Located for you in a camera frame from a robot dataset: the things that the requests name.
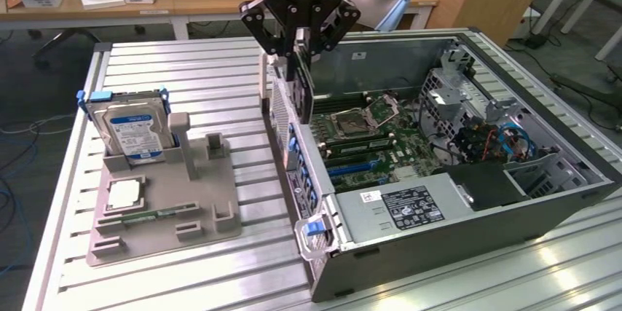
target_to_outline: blue hard drive label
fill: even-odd
[[[154,118],[150,114],[111,118],[110,123],[123,153],[134,160],[143,160],[163,153],[159,135],[153,131]]]

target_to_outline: aluminum table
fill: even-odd
[[[473,40],[622,169],[617,146],[584,128],[585,119],[500,47],[482,37]],[[314,304],[259,110],[257,43],[210,39],[96,50],[86,90],[166,85],[173,110],[191,114],[191,134],[221,131],[231,142],[243,233],[222,243],[90,267],[84,254],[104,147],[79,111],[24,310],[610,310],[622,305],[621,193],[534,241]],[[496,96],[508,93],[485,75],[477,79],[498,85],[486,87]]]

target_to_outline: power supply label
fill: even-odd
[[[163,153],[158,133],[153,132],[154,118],[149,114],[111,118],[112,129],[123,153],[132,159],[145,159]]]
[[[445,219],[426,186],[383,193],[382,200],[402,231]]]

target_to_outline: red cable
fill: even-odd
[[[489,143],[490,143],[490,137],[493,136],[493,132],[496,132],[497,129],[490,130],[489,137],[486,138],[486,147],[485,147],[485,154],[482,155],[482,160],[486,159],[486,154],[489,152]]]

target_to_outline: motherboard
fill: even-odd
[[[411,102],[394,92],[315,101],[311,130],[337,193],[425,177],[441,167]]]

